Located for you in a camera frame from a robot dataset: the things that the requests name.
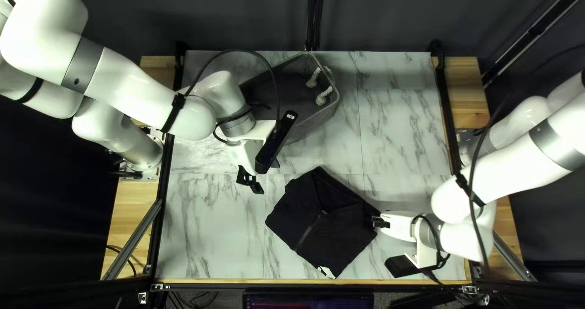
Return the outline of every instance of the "black plastic part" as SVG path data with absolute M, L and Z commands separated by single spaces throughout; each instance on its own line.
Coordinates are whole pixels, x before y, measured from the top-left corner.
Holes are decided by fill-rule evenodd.
M 404 277 L 405 275 L 414 275 L 420 273 L 417 268 L 406 255 L 393 256 L 386 259 L 384 262 L 386 269 L 394 276 L 394 278 Z
M 179 111 L 181 111 L 183 106 L 185 106 L 185 101 L 186 101 L 185 95 L 183 95 L 182 93 L 175 94 L 175 97 L 172 99 L 172 110 L 168 114 L 167 121 L 160 129 L 161 132 L 167 133 L 171 129 L 172 124 L 175 122 L 175 119 L 177 119 L 177 116 L 179 115 Z
M 259 174 L 266 174 L 268 169 L 272 166 L 272 163 L 276 159 L 276 156 L 282 149 L 282 146 L 289 136 L 289 131 L 294 125 L 298 114 L 294 111 L 286 111 L 284 116 L 278 124 L 278 129 L 275 127 L 272 133 L 268 136 L 264 146 L 260 148 L 260 151 L 256 155 L 256 165 L 254 169 Z
M 371 224 L 374 226 L 374 228 L 390 228 L 390 222 L 385 221 L 379 216 L 372 216 Z
M 119 176 L 120 178 L 135 178 L 135 179 L 142 178 L 142 172 L 111 171 L 110 174 L 112 174 L 113 176 Z
M 238 177 L 236 178 L 236 183 L 250 186 L 250 189 L 252 189 L 252 192 L 255 194 L 264 194 L 264 189 L 262 189 L 260 183 L 256 181 L 256 176 L 250 175 L 242 165 L 238 165 Z

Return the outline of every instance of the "black cloth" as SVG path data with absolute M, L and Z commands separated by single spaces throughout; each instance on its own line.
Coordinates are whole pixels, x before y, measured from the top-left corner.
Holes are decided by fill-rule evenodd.
M 292 179 L 266 218 L 266 226 L 324 273 L 337 277 L 376 237 L 380 211 L 317 167 Z

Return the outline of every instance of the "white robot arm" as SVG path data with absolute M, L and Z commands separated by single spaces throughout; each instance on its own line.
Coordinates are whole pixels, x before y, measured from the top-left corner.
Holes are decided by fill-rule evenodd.
M 579 132 L 585 127 L 585 91 L 582 88 L 581 74 L 564 82 L 547 99 L 547 105 L 554 108 L 554 113 L 508 146 L 478 159 L 473 178 L 473 192 L 478 200 L 473 207 L 488 255 L 493 247 L 496 199 L 550 184 L 585 163 L 585 135 Z M 512 132 L 517 130 L 514 125 L 502 124 L 499 132 L 503 132 L 506 126 L 511 127 Z M 461 174 L 469 180 L 470 167 L 463 169 Z M 435 221 L 441 249 L 470 260 L 483 261 L 470 218 L 469 196 L 457 184 L 457 176 L 434 191 L 431 207 L 433 214 L 425 215 Z M 424 268 L 436 264 L 436 245 L 429 241 L 428 226 L 420 219 L 411 223 L 416 215 L 413 212 L 385 212 L 381 217 L 390 223 L 390 227 L 381 228 L 381 231 L 394 238 L 416 242 L 417 254 L 408 258 L 417 268 Z
M 7 62 L 163 128 L 176 93 L 120 54 L 82 37 L 88 12 L 81 0 L 14 1 L 0 37 Z M 211 134 L 215 122 L 209 103 L 194 96 L 185 101 L 168 131 L 201 140 Z
M 486 130 L 481 144 L 479 158 L 501 149 L 516 141 L 524 133 L 559 110 L 575 96 L 585 92 L 585 73 L 580 72 L 556 87 L 546 98 L 531 96 L 520 103 L 508 116 Z M 459 143 L 461 162 L 469 166 L 477 148 L 479 136 Z
M 185 89 L 179 94 L 171 91 L 132 61 L 82 37 L 88 11 L 81 0 L 14 1 L 16 5 L 8 11 L 10 17 L 0 36 L 2 56 L 21 72 L 17 74 L 46 80 L 47 89 L 42 91 L 53 96 L 53 100 L 57 95 L 49 93 L 50 89 L 61 96 L 71 96 L 63 100 L 69 110 L 59 108 L 66 114 L 48 113 L 50 109 L 45 105 L 50 105 L 50 99 L 42 96 L 31 102 L 38 102 L 34 109 L 67 118 L 85 96 L 74 118 L 74 131 L 128 160 L 131 157 L 136 170 L 154 166 L 160 158 L 153 154 L 154 143 L 148 143 L 150 139 L 130 127 L 123 114 L 188 140 L 205 139 L 219 122 L 227 137 L 224 141 L 227 152 L 246 178 L 243 184 L 250 185 L 254 192 L 263 192 L 254 176 L 267 171 L 289 128 L 277 132 L 275 120 L 255 121 L 231 73 L 209 75 L 195 85 L 192 95 L 185 97 L 181 94 Z M 5 96 L 18 95 L 15 89 L 19 87 L 8 88 L 12 90 L 3 93 Z M 128 148 L 134 151 L 121 151 Z

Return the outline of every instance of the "black cable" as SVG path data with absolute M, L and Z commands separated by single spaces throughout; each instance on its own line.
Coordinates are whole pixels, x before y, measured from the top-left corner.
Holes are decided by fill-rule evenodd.
M 180 295 L 180 293 L 174 293 L 175 297 L 177 298 L 177 300 L 179 302 L 181 302 L 182 304 L 186 305 L 189 308 L 192 309 L 197 309 L 198 307 L 196 305 L 193 304 L 193 300 L 196 298 L 200 298 L 202 296 L 205 296 L 206 294 L 208 294 L 209 292 L 203 292 L 203 294 L 200 294 L 199 296 L 195 296 L 194 298 L 190 299 L 189 302 L 187 302 L 182 295 Z
M 191 84 L 189 89 L 186 90 L 185 96 L 189 96 L 189 94 L 191 94 L 191 91 L 193 91 L 195 84 L 197 84 L 197 82 L 201 78 L 201 75 L 203 74 L 203 71 L 205 71 L 205 69 L 211 63 L 211 61 L 222 56 L 223 54 L 230 53 L 230 52 L 244 52 L 244 53 L 255 55 L 257 58 L 262 60 L 262 62 L 266 65 L 266 68 L 268 69 L 268 72 L 270 73 L 270 76 L 272 77 L 272 81 L 274 83 L 274 94 L 276 95 L 276 128 L 277 128 L 278 121 L 280 121 L 280 97 L 278 95 L 278 83 L 276 82 L 276 77 L 274 76 L 274 72 L 272 71 L 272 66 L 270 66 L 270 63 L 267 61 L 267 59 L 264 58 L 262 55 L 260 55 L 258 52 L 254 52 L 252 50 L 246 50 L 245 48 L 230 48 L 230 49 L 227 49 L 227 50 L 224 50 L 224 51 L 221 51 L 221 52 L 215 54 L 213 57 L 211 57 L 211 59 L 207 60 L 207 62 L 199 70 L 199 73 L 197 73 L 197 75 L 195 76 L 193 83 Z
M 197 309 L 203 309 L 205 307 L 208 307 L 210 304 L 212 304 L 215 301 L 215 299 L 218 297 L 218 295 L 219 295 L 219 292 L 215 292 L 214 297 L 208 303 L 206 303 L 204 305 L 194 305 L 194 306 L 197 307 Z
M 172 299 L 172 297 L 168 297 L 169 300 L 171 300 L 172 302 L 172 306 L 175 307 L 175 309 L 179 309 L 179 306 L 177 305 L 177 303 L 175 302 L 175 300 Z
M 439 238 L 439 235 L 437 235 L 437 231 L 435 230 L 435 228 L 433 227 L 433 224 L 431 223 L 430 220 L 428 220 L 428 218 L 424 215 L 417 215 L 413 218 L 413 220 L 410 223 L 416 223 L 417 219 L 422 219 L 423 221 L 425 221 L 427 223 L 427 225 L 429 226 L 429 229 L 431 230 L 431 233 L 433 234 L 433 238 L 435 239 L 435 246 L 437 247 L 437 268 L 442 268 L 443 265 L 445 264 L 445 262 L 447 262 L 447 260 L 450 258 L 451 254 L 447 253 L 447 255 L 445 257 L 443 257 L 441 255 L 441 240 Z
M 204 297 L 204 296 L 206 296 L 207 294 L 209 294 L 209 292 L 205 292 L 205 293 L 201 294 L 200 296 L 196 296 L 196 297 L 194 297 L 194 298 L 190 299 L 190 300 L 189 300 L 189 303 L 191 303 L 191 305 L 192 305 L 192 306 L 194 306 L 195 308 L 198 308 L 198 307 L 197 307 L 197 305 L 193 303 L 193 301 L 195 301 L 196 299 L 198 299 L 198 298 L 200 298 L 200 297 Z
M 113 250 L 114 252 L 117 252 L 118 254 L 120 254 L 120 250 L 111 246 L 111 245 L 106 245 L 107 249 Z M 134 265 L 132 264 L 132 262 L 130 261 L 130 259 L 128 259 L 128 264 L 130 265 L 130 268 L 132 268 L 132 271 L 134 272 L 134 277 L 136 277 L 138 274 L 136 274 L 136 269 L 134 268 Z
M 217 131 L 217 129 L 218 129 L 218 126 L 220 126 L 220 125 L 223 125 L 223 124 L 225 124 L 225 123 L 228 123 L 228 122 L 231 122 L 231 121 L 233 121 L 233 120 L 236 120 L 236 119 L 238 119 L 238 118 L 242 118 L 242 117 L 246 116 L 246 115 L 247 115 L 249 112 L 255 111 L 255 110 L 259 109 L 259 108 L 264 108 L 264 109 L 267 109 L 267 110 L 271 110 L 271 109 L 272 109 L 272 108 L 271 108 L 271 107 L 269 107 L 269 106 L 265 106 L 265 105 L 257 105 L 257 106 L 253 106 L 253 107 L 251 107 L 250 109 L 248 109 L 248 110 L 244 111 L 243 113 L 239 114 L 238 116 L 234 116 L 234 117 L 231 117 L 231 118 L 228 118 L 228 119 L 224 119 L 224 120 L 222 120 L 221 122 L 219 122 L 219 123 L 217 123 L 217 124 L 215 125 L 215 128 L 214 128 L 214 133 L 213 133 L 213 134 L 214 134 L 214 137 L 215 137 L 217 140 L 219 140 L 219 141 L 221 141 L 221 142 L 223 142 L 223 143 L 227 143 L 227 141 L 226 141 L 226 140 L 223 140 L 222 138 L 220 138 L 220 137 L 217 135 L 216 131 Z
M 183 304 L 181 304 L 181 301 L 179 300 L 179 297 L 177 296 L 177 293 L 175 293 L 173 291 L 170 291 L 170 293 L 171 293 L 172 296 L 175 296 L 175 299 L 179 302 L 179 305 L 181 306 L 181 309 L 185 309 L 185 307 L 183 306 Z
M 580 48 L 585 48 L 585 43 L 581 43 L 579 45 L 575 45 L 575 46 L 571 46 L 569 48 L 566 48 L 560 52 L 557 52 L 555 54 L 553 54 L 552 56 L 550 56 L 548 59 L 546 59 L 543 63 L 539 64 L 538 67 L 534 68 L 534 70 L 532 70 L 530 73 L 535 73 L 537 70 L 541 69 L 543 66 L 546 66 L 547 64 L 549 64 L 552 60 L 557 59 L 558 57 L 565 55 L 566 53 L 570 52 L 570 51 L 574 51 L 574 50 L 578 50 Z
M 553 61 L 554 59 L 557 59 L 558 57 L 570 52 L 570 51 L 574 51 L 574 50 L 578 50 L 580 48 L 584 48 L 585 47 L 585 43 L 581 43 L 579 45 L 575 45 L 573 47 L 569 47 L 565 50 L 562 50 L 558 53 L 553 54 L 551 57 L 549 57 L 548 59 L 546 59 L 543 63 L 539 64 L 533 71 L 531 71 L 531 73 L 535 73 L 538 70 L 540 70 L 542 67 L 548 65 L 551 61 Z M 504 98 L 504 100 L 500 103 L 500 105 L 498 105 L 498 107 L 496 108 L 496 110 L 494 111 L 493 115 L 491 116 L 491 118 L 489 119 L 489 121 L 487 122 L 486 127 L 484 128 L 484 132 L 481 134 L 479 141 L 477 142 L 477 147 L 473 153 L 473 157 L 472 157 L 472 163 L 470 165 L 470 171 L 469 171 L 469 182 L 468 182 L 468 186 L 469 186 L 469 210 L 470 210 L 470 215 L 472 218 L 472 223 L 473 223 L 473 229 L 475 230 L 476 236 L 477 236 L 477 241 L 479 242 L 479 246 L 481 249 L 481 258 L 484 261 L 484 269 L 485 269 L 485 275 L 486 278 L 489 275 L 489 271 L 490 271 L 490 264 L 487 261 L 487 253 L 486 253 L 486 248 L 485 246 L 483 246 L 483 241 L 481 240 L 481 235 L 479 233 L 479 228 L 477 227 L 477 218 L 475 216 L 475 210 L 473 209 L 473 198 L 475 197 L 475 193 L 473 192 L 473 177 L 475 175 L 475 168 L 476 168 L 476 163 L 477 163 L 477 159 L 479 157 L 479 150 L 481 149 L 481 145 L 483 144 L 484 139 L 486 138 L 487 135 L 487 130 L 490 129 L 490 127 L 492 126 L 492 124 L 494 123 L 494 120 L 498 117 L 498 115 L 500 114 L 500 112 L 502 111 L 502 109 L 504 108 L 505 104 L 507 103 L 507 101 L 512 97 L 512 94 L 516 92 L 516 90 L 518 89 L 518 87 L 515 87 L 512 91 L 510 91 L 510 93 L 508 93 L 508 95 Z

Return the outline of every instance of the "marble tile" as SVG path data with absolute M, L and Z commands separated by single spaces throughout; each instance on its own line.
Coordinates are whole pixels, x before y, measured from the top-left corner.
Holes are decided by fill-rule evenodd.
M 357 91 L 364 174 L 449 174 L 435 89 Z
M 274 205 L 284 195 L 284 186 L 301 174 L 267 176 L 266 214 L 272 212 Z M 358 175 L 334 175 L 343 184 L 360 194 L 363 188 L 363 177 Z M 264 278 L 285 279 L 325 279 L 309 262 L 298 256 L 269 228 L 264 234 Z M 340 274 L 340 279 L 369 279 L 369 256 L 364 250 Z
M 220 128 L 217 129 L 217 134 L 223 137 Z M 200 174 L 238 173 L 238 167 L 232 164 L 225 144 L 218 141 L 213 134 L 201 141 L 175 137 L 171 170 Z
M 184 84 L 214 54 L 188 52 Z M 260 54 L 274 66 L 297 52 Z M 280 169 L 258 177 L 265 195 L 235 184 L 237 169 L 213 136 L 203 141 L 175 139 L 159 276 L 325 278 L 264 225 L 288 181 L 317 166 L 381 211 L 431 211 L 430 195 L 450 170 L 429 55 L 324 51 L 315 55 L 333 70 L 340 103 L 330 120 L 283 147 Z M 204 76 L 222 69 L 241 83 L 265 66 L 252 55 L 234 52 L 213 62 Z M 391 279 L 384 261 L 404 253 L 414 254 L 414 244 L 378 233 L 339 278 Z M 463 259 L 452 256 L 435 274 L 440 279 L 464 279 Z
M 358 89 L 436 89 L 427 52 L 356 52 Z
M 381 211 L 431 213 L 431 195 L 449 175 L 375 175 L 364 176 L 364 199 Z
M 157 275 L 262 278 L 265 197 L 235 181 L 235 174 L 172 173 Z

